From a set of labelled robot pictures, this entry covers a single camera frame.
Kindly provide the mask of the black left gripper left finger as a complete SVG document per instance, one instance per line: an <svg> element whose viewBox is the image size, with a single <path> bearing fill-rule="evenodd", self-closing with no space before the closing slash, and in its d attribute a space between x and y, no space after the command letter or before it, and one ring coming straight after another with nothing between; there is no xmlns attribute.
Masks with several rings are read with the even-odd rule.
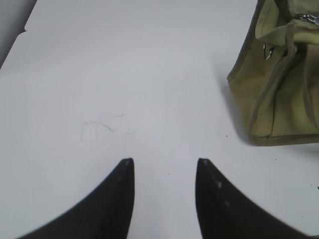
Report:
<svg viewBox="0 0 319 239"><path fill-rule="evenodd" d="M125 239L135 198L131 158L121 160L83 200L24 239Z"/></svg>

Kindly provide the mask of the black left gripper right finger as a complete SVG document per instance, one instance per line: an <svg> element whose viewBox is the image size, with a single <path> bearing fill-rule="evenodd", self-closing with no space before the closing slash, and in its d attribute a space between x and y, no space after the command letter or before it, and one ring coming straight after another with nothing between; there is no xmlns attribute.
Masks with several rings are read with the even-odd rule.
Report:
<svg viewBox="0 0 319 239"><path fill-rule="evenodd" d="M204 239L307 239L238 190L209 160L197 162L195 204Z"/></svg>

